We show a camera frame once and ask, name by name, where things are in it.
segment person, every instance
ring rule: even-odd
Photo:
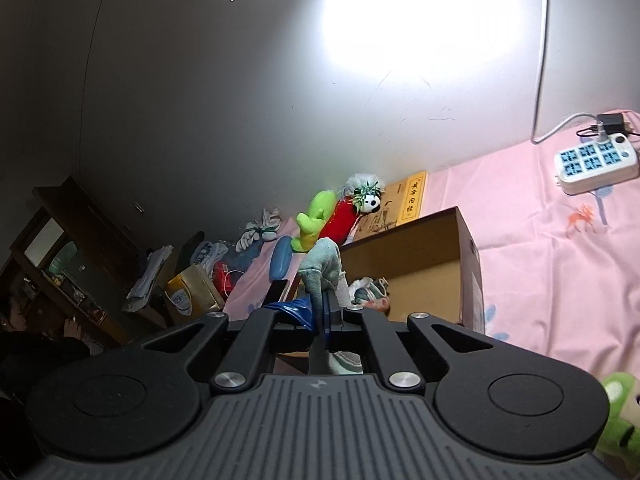
[[[15,298],[0,298],[0,390],[25,403],[33,386],[56,368],[89,357],[78,323],[67,319],[60,341],[26,332]]]

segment circular pad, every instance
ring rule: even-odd
[[[544,415],[560,406],[563,397],[560,386],[537,375],[508,375],[489,386],[489,398],[513,415]]]
[[[27,402],[46,451],[91,461],[123,460],[166,446],[199,411],[198,388],[180,358],[135,346],[57,370]]]
[[[489,453],[552,460],[593,448],[609,415],[600,383],[566,363],[492,342],[448,355],[434,406],[457,436]]]
[[[126,375],[103,375],[81,384],[74,405],[85,415],[120,416],[135,410],[146,397],[139,380]]]

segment ribbed plastic surface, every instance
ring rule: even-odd
[[[218,397],[197,427],[152,455],[118,464],[47,458],[28,479],[613,479],[593,456],[520,465],[467,449],[422,398],[373,376],[267,375]]]

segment sneaker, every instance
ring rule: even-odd
[[[366,308],[373,308],[380,312],[387,313],[391,307],[388,298],[387,287],[389,282],[385,278],[372,280],[363,278],[359,280],[359,288],[353,294],[353,303]]]
[[[358,354],[352,352],[334,352],[329,354],[329,370],[333,375],[361,374],[362,361]]]

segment deer print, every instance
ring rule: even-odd
[[[566,225],[566,228],[564,229],[567,238],[571,237],[570,234],[574,229],[579,233],[582,232],[580,231],[580,229],[578,229],[578,222],[580,220],[584,222],[585,230],[587,229],[587,224],[589,224],[593,232],[596,232],[596,228],[593,226],[593,222],[592,222],[593,209],[591,209],[591,207],[589,207],[588,205],[582,204],[578,209],[576,209],[573,213],[571,213],[568,216],[567,220],[568,220],[568,223]]]

